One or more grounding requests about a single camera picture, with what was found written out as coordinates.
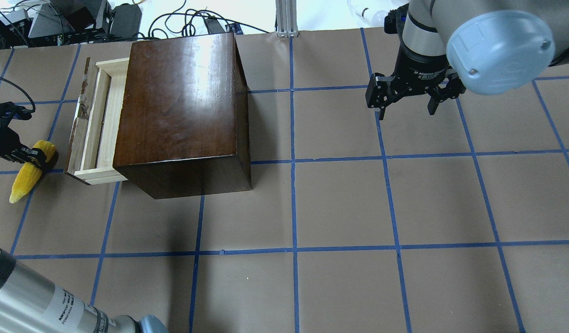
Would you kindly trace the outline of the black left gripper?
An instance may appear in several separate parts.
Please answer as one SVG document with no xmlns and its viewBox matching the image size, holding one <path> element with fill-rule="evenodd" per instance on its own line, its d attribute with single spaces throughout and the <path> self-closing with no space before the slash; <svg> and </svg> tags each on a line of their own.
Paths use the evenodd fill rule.
<svg viewBox="0 0 569 333">
<path fill-rule="evenodd" d="M 0 157 L 10 162 L 45 167 L 46 154 L 38 148 L 22 145 L 19 135 L 9 127 L 12 120 L 29 120 L 30 110 L 16 104 L 0 104 Z"/>
</svg>

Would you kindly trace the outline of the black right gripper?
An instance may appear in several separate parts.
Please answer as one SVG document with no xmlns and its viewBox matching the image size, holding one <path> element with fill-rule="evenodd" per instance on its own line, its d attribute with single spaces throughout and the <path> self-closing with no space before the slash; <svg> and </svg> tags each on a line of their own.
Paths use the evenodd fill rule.
<svg viewBox="0 0 569 333">
<path fill-rule="evenodd" d="M 439 104 L 466 92 L 459 75 L 448 74 L 449 69 L 446 55 L 420 55 L 407 46 L 401 46 L 392 76 L 371 74 L 365 92 L 366 105 L 377 108 L 382 121 L 386 108 L 394 100 L 427 93 L 430 95 L 427 110 L 432 116 Z"/>
</svg>

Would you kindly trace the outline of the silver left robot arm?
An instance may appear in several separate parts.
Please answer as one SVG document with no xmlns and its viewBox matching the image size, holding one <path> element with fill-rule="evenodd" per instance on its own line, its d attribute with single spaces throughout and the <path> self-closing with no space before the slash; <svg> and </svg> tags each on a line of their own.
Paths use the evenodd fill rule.
<svg viewBox="0 0 569 333">
<path fill-rule="evenodd" d="M 28 194 L 56 161 L 56 146 L 38 141 L 32 148 L 20 142 L 11 120 L 28 120 L 33 110 L 0 103 L 0 157 L 21 163 L 10 202 Z M 0 248 L 0 332 L 8 333 L 166 333 L 153 315 L 134 320 L 109 317 L 73 293 L 20 263 Z"/>
</svg>

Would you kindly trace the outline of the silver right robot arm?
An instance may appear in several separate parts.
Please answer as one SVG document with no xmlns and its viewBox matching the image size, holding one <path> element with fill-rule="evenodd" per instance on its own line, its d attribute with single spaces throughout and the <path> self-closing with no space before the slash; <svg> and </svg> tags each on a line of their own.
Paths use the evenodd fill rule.
<svg viewBox="0 0 569 333">
<path fill-rule="evenodd" d="M 384 19 L 399 49 L 390 76 L 371 74 L 365 103 L 428 95 L 427 110 L 465 92 L 496 95 L 569 64 L 569 0 L 410 0 Z"/>
</svg>

